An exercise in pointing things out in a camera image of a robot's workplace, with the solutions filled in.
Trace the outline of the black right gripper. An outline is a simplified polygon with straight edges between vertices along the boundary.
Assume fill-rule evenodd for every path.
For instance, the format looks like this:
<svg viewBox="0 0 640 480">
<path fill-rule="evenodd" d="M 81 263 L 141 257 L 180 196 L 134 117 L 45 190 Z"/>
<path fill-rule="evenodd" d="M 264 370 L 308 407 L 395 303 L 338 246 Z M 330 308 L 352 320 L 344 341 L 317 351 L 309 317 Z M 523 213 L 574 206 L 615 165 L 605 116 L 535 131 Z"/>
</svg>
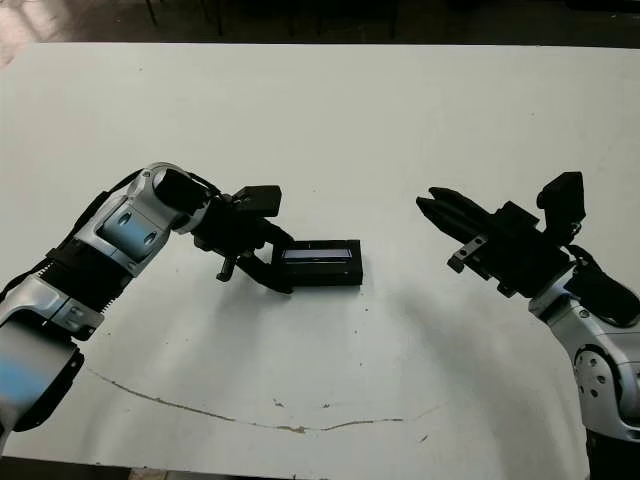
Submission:
<svg viewBox="0 0 640 480">
<path fill-rule="evenodd" d="M 417 197 L 421 213 L 437 229 L 465 244 L 447 265 L 460 273 L 471 269 L 498 281 L 506 297 L 533 298 L 570 267 L 567 253 L 536 228 L 539 219 L 508 201 L 490 214 L 461 193 L 430 187 L 432 199 Z"/>
</svg>

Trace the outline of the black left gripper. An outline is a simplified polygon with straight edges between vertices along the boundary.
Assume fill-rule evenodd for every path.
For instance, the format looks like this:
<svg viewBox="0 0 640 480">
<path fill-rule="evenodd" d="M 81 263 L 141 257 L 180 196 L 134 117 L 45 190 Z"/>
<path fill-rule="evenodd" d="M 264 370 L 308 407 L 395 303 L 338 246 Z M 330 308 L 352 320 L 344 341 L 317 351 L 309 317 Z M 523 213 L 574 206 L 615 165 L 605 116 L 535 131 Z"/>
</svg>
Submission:
<svg viewBox="0 0 640 480">
<path fill-rule="evenodd" d="M 229 281 L 239 268 L 258 284 L 278 293 L 291 294 L 292 285 L 271 264 L 255 255 L 269 243 L 286 247 L 294 238 L 278 225 L 261 221 L 252 214 L 239 212 L 229 196 L 214 198 L 202 221 L 191 231 L 194 245 L 223 258 L 219 281 Z"/>
</svg>

